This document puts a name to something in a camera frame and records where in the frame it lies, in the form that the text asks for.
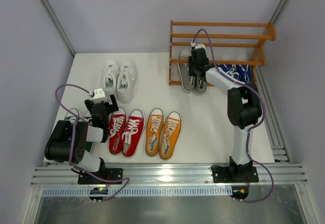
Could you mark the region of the red canvas sneaker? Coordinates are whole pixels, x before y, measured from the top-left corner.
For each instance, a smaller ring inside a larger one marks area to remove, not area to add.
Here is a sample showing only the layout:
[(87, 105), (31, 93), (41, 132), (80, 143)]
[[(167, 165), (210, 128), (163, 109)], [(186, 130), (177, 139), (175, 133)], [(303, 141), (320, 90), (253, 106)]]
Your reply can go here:
[(144, 128), (144, 116), (139, 109), (134, 109), (129, 115), (126, 128), (122, 134), (123, 151), (125, 157), (133, 157), (136, 153)]
[(113, 155), (122, 151), (122, 134), (126, 125), (126, 112), (122, 107), (113, 112), (109, 123), (109, 151)]

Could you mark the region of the orange canvas sneaker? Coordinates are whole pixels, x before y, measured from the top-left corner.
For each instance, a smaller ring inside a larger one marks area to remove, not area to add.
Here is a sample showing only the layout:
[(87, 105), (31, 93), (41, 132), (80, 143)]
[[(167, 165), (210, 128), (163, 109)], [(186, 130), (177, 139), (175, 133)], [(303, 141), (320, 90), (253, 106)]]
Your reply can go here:
[(163, 129), (163, 136), (159, 150), (159, 156), (162, 159), (168, 160), (172, 157), (180, 135), (181, 126), (182, 120), (180, 114), (175, 111), (171, 112), (165, 120)]
[(145, 152), (148, 156), (158, 154), (164, 115), (160, 108), (151, 111), (147, 120)]

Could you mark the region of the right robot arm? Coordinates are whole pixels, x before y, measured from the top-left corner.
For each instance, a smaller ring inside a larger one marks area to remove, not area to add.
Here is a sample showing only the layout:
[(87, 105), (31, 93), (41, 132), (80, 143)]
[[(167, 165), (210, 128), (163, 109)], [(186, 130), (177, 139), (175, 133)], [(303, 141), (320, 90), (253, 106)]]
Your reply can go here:
[(227, 116), (234, 126), (234, 145), (228, 166), (212, 166), (214, 183), (259, 182), (250, 155), (252, 133), (262, 116), (260, 96), (255, 84), (244, 84), (221, 68), (209, 63), (205, 45), (191, 44), (188, 58), (189, 74), (224, 92), (227, 96)]

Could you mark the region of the blue canvas sneaker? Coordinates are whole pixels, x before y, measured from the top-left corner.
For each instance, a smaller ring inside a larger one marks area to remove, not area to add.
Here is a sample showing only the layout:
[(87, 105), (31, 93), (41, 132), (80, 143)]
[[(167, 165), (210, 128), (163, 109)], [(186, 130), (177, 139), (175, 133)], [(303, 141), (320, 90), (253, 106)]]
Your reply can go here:
[(232, 78), (239, 80), (240, 76), (239, 73), (237, 72), (236, 65), (221, 64), (219, 67)]
[(253, 82), (250, 65), (236, 65), (236, 70), (241, 82), (246, 84)]

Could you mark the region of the grey canvas sneaker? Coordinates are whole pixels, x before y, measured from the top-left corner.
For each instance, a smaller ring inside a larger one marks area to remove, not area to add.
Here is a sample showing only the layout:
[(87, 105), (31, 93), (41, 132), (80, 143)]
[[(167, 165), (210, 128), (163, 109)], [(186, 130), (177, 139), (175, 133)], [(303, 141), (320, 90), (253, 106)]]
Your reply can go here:
[(204, 86), (197, 86), (197, 78), (195, 80), (194, 90), (197, 94), (203, 95), (207, 89), (207, 82), (205, 82)]
[(194, 85), (190, 85), (189, 82), (189, 67), (187, 62), (190, 56), (191, 51), (189, 49), (183, 49), (179, 54), (179, 59), (186, 61), (186, 63), (178, 63), (178, 70), (181, 77), (181, 85), (186, 92), (191, 92), (194, 90)]

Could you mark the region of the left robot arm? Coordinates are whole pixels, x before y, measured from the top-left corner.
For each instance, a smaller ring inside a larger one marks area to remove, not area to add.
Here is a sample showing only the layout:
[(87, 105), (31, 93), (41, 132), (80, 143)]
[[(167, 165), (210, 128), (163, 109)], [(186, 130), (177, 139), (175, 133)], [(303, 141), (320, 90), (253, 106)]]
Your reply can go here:
[(118, 110), (115, 95), (110, 95), (110, 99), (100, 103), (86, 100), (91, 123), (59, 120), (46, 144), (45, 158), (58, 163), (67, 162), (79, 170), (79, 184), (122, 182), (122, 173), (106, 168), (102, 158), (86, 150), (86, 143), (105, 143), (109, 137), (109, 115)]

